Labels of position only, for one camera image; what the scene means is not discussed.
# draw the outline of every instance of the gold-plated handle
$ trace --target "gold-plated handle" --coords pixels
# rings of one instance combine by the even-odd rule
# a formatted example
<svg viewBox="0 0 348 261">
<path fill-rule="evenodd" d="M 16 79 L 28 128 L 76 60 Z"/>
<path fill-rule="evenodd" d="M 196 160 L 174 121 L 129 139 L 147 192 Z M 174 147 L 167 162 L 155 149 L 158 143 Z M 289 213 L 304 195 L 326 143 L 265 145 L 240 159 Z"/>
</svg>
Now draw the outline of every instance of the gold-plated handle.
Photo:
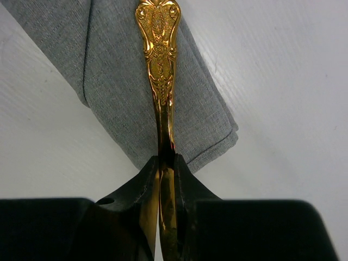
<svg viewBox="0 0 348 261">
<path fill-rule="evenodd" d="M 176 35 L 181 10 L 175 0 L 140 0 L 135 17 L 144 40 L 144 55 L 157 122 L 161 249 L 165 261 L 178 260 L 173 109 Z"/>
</svg>

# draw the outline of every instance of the white surface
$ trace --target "white surface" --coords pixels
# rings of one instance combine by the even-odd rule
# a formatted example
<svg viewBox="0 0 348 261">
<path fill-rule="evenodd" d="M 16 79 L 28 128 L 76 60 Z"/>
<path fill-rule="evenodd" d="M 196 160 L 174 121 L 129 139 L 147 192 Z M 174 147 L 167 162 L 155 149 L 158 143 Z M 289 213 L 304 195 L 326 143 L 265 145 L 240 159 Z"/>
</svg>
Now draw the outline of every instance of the white surface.
<svg viewBox="0 0 348 261">
<path fill-rule="evenodd" d="M 240 127 L 197 177 L 223 198 L 309 201 L 348 260 L 348 1 L 179 3 Z M 1 5 L 0 168 L 0 198 L 96 200 L 136 173 Z"/>
</svg>

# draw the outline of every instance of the gray cloth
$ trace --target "gray cloth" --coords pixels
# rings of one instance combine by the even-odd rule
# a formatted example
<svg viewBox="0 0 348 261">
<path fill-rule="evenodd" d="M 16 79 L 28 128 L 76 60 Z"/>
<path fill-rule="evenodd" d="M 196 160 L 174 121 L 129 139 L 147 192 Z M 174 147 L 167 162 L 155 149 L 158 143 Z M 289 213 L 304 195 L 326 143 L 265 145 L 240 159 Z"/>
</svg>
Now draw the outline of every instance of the gray cloth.
<svg viewBox="0 0 348 261">
<path fill-rule="evenodd" d="M 138 0 L 0 0 L 137 168 L 157 154 Z M 235 124 L 189 28 L 178 31 L 176 151 L 192 172 L 237 141 Z"/>
</svg>

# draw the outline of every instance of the folded cloth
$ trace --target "folded cloth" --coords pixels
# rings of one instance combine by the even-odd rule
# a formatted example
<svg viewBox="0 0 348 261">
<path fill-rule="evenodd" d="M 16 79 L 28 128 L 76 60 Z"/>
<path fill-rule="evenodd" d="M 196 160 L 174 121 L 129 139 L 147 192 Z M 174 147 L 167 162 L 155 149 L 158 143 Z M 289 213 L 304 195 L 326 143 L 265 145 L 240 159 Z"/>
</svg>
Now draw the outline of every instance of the folded cloth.
<svg viewBox="0 0 348 261">
<path fill-rule="evenodd" d="M 0 0 L 137 168 L 157 154 L 138 0 Z M 238 129 L 182 19 L 174 135 L 192 172 L 234 146 Z"/>
</svg>

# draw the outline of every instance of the hole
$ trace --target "hole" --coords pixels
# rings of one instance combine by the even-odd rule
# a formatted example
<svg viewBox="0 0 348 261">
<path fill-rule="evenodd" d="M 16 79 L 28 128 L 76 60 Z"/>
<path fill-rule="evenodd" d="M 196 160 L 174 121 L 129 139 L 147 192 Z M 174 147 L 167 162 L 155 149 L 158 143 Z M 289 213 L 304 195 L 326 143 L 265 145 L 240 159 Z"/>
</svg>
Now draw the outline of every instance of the hole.
<svg viewBox="0 0 348 261">
<path fill-rule="evenodd" d="M 98 200 L 97 201 L 97 204 L 98 205 L 107 205 L 107 204 L 111 204 L 111 203 L 114 203 L 115 200 L 111 197 L 105 197 L 105 198 L 102 198 L 101 200 Z"/>
</svg>

